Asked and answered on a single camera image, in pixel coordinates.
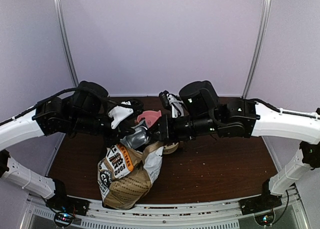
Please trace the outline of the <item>metal food scoop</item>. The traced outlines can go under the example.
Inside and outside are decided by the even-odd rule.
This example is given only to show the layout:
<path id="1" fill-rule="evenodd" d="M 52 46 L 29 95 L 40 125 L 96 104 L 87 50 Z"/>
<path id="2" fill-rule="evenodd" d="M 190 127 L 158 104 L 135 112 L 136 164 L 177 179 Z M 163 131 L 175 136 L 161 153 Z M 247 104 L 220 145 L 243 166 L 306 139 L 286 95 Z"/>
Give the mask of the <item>metal food scoop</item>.
<path id="1" fill-rule="evenodd" d="M 130 149 L 138 149 L 139 147 L 148 144 L 150 137 L 148 136 L 148 127 L 139 125 L 134 128 L 134 133 L 126 135 L 120 140 L 120 143 Z"/>

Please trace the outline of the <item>dog food bag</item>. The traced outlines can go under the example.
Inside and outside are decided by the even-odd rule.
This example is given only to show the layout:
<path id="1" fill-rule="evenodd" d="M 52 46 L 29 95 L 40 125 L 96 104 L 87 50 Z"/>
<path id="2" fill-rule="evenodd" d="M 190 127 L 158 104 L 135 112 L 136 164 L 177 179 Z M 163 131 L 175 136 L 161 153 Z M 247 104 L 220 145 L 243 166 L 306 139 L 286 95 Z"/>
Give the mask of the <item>dog food bag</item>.
<path id="1" fill-rule="evenodd" d="M 97 183 L 102 206 L 129 210 L 144 197 L 157 180 L 163 163 L 164 144 L 147 143 L 137 149 L 120 142 L 108 146 L 97 164 Z"/>

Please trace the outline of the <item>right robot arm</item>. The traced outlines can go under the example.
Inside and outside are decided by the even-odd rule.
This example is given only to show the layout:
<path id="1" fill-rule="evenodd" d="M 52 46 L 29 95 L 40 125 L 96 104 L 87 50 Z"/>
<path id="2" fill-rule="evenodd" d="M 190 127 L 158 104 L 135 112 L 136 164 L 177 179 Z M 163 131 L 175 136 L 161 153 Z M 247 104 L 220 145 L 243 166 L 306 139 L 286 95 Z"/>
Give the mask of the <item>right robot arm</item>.
<path id="1" fill-rule="evenodd" d="M 220 138 L 280 137 L 299 140 L 293 158 L 276 175 L 266 180 L 256 199 L 259 209 L 268 209 L 276 197 L 306 172 L 320 166 L 320 115 L 277 108 L 261 99 L 236 97 L 226 104 L 211 82 L 194 81 L 179 91 L 188 115 L 161 116 L 150 128 L 150 137 L 163 143 L 194 140 L 217 134 Z"/>

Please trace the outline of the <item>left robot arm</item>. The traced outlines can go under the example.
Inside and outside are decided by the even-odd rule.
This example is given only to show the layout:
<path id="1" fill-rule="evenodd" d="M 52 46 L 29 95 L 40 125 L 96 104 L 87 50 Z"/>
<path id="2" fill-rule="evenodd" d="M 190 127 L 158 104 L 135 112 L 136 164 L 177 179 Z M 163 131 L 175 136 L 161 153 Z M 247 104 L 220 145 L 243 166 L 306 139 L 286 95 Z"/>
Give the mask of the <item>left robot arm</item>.
<path id="1" fill-rule="evenodd" d="M 115 143 L 133 131 L 126 123 L 141 108 L 132 99 L 122 102 L 110 99 L 108 91 L 94 82 L 81 81 L 77 87 L 57 92 L 1 122 L 0 177 L 52 200 L 61 211 L 67 211 L 72 200 L 67 196 L 65 184 L 21 165 L 7 148 L 55 133 L 102 136 Z"/>

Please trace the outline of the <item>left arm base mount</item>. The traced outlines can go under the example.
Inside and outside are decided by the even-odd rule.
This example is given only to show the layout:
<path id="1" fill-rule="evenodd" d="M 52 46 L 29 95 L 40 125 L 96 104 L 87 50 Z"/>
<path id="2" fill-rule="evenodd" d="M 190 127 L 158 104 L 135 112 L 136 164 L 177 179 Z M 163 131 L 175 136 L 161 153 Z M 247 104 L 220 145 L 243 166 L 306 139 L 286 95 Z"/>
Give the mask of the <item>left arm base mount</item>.
<path id="1" fill-rule="evenodd" d="M 86 216 L 90 205 L 88 200 L 70 196 L 65 198 L 54 196 L 45 201 L 47 206 L 55 211 L 79 216 Z"/>

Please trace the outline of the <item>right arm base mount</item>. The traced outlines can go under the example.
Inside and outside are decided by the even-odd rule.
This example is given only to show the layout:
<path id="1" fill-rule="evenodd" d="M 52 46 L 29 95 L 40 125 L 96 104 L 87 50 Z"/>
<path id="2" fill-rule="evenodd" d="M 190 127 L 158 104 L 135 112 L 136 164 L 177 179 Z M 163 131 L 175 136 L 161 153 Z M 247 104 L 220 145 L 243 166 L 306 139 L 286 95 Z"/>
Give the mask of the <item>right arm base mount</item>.
<path id="1" fill-rule="evenodd" d="M 258 195 L 241 199 L 238 203 L 241 209 L 241 213 L 244 216 L 279 207 L 282 205 L 282 197 L 274 195 Z"/>

